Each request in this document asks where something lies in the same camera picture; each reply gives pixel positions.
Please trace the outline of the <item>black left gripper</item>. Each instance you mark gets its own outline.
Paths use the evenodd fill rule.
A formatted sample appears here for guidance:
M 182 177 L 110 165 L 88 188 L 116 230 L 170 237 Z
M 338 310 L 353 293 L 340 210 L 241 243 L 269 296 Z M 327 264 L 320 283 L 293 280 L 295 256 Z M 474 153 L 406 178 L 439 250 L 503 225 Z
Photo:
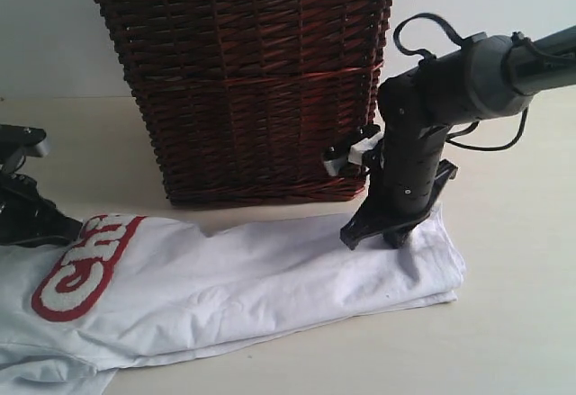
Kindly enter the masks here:
M 1 125 L 1 245 L 31 243 L 65 246 L 77 240 L 84 223 L 58 209 L 41 216 L 42 199 L 37 182 L 20 174 L 28 157 L 46 157 L 50 152 L 43 129 Z

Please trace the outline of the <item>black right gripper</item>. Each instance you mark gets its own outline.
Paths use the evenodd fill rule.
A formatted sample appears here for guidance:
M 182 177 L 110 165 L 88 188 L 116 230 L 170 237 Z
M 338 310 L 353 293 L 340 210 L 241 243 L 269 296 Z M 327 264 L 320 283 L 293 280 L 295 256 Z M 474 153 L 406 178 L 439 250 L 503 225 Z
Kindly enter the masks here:
M 402 247 L 411 232 L 432 212 L 458 167 L 443 159 L 441 147 L 425 150 L 374 148 L 362 160 L 372 184 L 364 204 L 340 229 L 339 239 L 350 250 L 382 233 L 393 248 Z

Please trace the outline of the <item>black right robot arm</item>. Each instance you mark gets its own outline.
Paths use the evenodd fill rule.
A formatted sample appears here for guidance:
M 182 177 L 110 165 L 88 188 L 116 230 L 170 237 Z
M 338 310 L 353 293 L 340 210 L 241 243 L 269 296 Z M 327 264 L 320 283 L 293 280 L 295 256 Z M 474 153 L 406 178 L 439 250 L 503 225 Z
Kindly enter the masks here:
M 354 249 L 381 235 L 401 246 L 432 212 L 457 167 L 443 159 L 454 126 L 472 132 L 480 121 L 520 115 L 542 91 L 574 85 L 575 29 L 540 40 L 449 35 L 459 49 L 441 58 L 421 49 L 418 66 L 387 79 L 378 90 L 385 126 L 365 126 L 344 143 L 338 161 L 367 168 L 368 195 L 340 230 Z

